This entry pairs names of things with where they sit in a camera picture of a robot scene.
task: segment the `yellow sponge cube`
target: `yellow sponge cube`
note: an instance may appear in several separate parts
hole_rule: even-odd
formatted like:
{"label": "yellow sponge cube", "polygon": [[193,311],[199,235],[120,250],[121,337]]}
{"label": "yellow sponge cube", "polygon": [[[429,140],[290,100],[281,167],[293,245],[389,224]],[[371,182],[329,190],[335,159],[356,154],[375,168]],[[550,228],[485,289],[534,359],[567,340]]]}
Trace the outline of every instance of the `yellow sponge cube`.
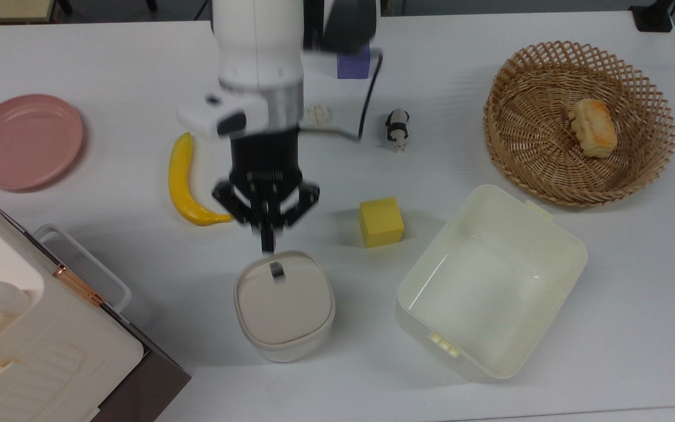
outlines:
{"label": "yellow sponge cube", "polygon": [[362,202],[359,206],[359,224],[367,248],[400,242],[405,230],[394,197]]}

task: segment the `toy panda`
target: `toy panda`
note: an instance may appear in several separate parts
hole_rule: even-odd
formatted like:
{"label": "toy panda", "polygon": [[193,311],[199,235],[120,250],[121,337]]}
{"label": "toy panda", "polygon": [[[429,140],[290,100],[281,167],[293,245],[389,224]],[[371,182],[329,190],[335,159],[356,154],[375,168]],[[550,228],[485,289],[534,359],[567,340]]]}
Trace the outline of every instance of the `toy panda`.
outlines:
{"label": "toy panda", "polygon": [[410,115],[407,111],[396,108],[392,110],[392,113],[389,113],[387,117],[387,141],[394,143],[397,151],[405,151],[405,144],[408,140],[408,127],[407,123],[410,120]]}

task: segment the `bread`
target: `bread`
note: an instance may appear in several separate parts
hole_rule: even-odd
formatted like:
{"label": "bread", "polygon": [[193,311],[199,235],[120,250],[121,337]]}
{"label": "bread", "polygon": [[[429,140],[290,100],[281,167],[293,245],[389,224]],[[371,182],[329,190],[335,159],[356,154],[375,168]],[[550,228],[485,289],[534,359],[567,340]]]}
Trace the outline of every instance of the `bread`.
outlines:
{"label": "bread", "polygon": [[586,98],[570,112],[571,128],[588,157],[607,158],[616,148],[616,131],[603,101]]}

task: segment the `yellow banana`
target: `yellow banana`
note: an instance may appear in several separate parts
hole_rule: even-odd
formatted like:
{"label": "yellow banana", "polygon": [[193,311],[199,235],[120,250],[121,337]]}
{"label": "yellow banana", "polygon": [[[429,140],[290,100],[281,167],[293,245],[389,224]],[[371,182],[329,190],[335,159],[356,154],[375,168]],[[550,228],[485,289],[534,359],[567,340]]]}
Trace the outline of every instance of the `yellow banana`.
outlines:
{"label": "yellow banana", "polygon": [[176,210],[185,219],[199,226],[231,221],[230,214],[213,213],[199,205],[189,191],[189,171],[192,165],[192,153],[195,142],[187,132],[176,140],[168,166],[168,192]]}

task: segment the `white lid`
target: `white lid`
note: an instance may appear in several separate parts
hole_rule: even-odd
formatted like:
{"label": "white lid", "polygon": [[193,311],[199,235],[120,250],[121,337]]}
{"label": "white lid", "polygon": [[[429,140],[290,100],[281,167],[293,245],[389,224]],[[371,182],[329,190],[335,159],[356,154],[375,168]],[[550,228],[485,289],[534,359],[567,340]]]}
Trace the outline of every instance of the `white lid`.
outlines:
{"label": "white lid", "polygon": [[252,262],[236,282],[238,322],[260,348],[300,343],[327,323],[334,306],[321,265],[300,251]]}

